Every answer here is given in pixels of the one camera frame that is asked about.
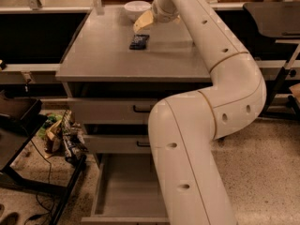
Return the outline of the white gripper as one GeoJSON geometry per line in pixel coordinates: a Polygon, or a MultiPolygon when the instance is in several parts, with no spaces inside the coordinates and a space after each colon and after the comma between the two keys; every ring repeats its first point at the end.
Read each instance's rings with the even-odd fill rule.
{"type": "Polygon", "coordinates": [[[154,21],[169,23],[178,17],[179,13],[172,0],[154,0],[152,11],[146,10],[133,24],[133,31],[139,33],[154,21]]]}

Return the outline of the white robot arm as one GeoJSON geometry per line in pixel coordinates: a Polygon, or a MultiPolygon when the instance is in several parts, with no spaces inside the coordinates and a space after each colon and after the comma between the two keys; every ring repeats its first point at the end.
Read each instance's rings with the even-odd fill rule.
{"type": "Polygon", "coordinates": [[[154,0],[152,16],[180,18],[212,86],[166,97],[152,109],[148,136],[171,225],[238,225],[210,142],[251,124],[266,86],[253,57],[205,0],[154,0]]]}

